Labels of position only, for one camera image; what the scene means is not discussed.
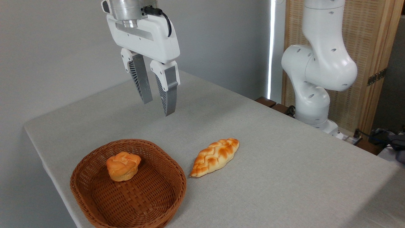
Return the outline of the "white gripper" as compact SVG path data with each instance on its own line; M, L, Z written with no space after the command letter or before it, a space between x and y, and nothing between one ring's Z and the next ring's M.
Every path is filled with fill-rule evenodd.
M165 116L174 113L177 86L180 85L178 64L173 61L180 55L174 26L171 26L171 36L168 36L168 24L164 17L149 15L139 19L137 28L124 27L122 22L110 14L107 14L106 19L114 42L122 47L123 64L142 102L147 104L153 100L144 61L146 56L153 59L150 67L156 77Z

